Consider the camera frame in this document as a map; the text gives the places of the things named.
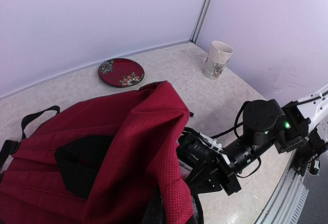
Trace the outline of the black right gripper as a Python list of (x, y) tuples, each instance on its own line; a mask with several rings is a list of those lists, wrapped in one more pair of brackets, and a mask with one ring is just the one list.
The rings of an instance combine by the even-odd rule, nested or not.
[(224, 190), (230, 196), (241, 190), (234, 171), (221, 154), (198, 160), (185, 182), (193, 195)]

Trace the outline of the red student backpack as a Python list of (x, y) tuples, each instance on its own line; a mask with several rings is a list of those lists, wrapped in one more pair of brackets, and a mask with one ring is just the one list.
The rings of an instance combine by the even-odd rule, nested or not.
[(169, 82), (50, 110), (1, 149), (1, 223), (203, 223), (177, 157), (190, 112)]

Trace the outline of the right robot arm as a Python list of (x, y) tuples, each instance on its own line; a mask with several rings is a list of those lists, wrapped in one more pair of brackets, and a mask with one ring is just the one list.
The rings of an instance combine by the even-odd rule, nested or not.
[(242, 171), (260, 161), (271, 147), (278, 153), (295, 151), (292, 168), (296, 173), (316, 175), (320, 155), (327, 151), (327, 86), (285, 106), (274, 99), (246, 101), (231, 132), (238, 128), (243, 133), (226, 147), (217, 142), (217, 136), (184, 128), (178, 155), (191, 168), (186, 183), (193, 195), (238, 192)]

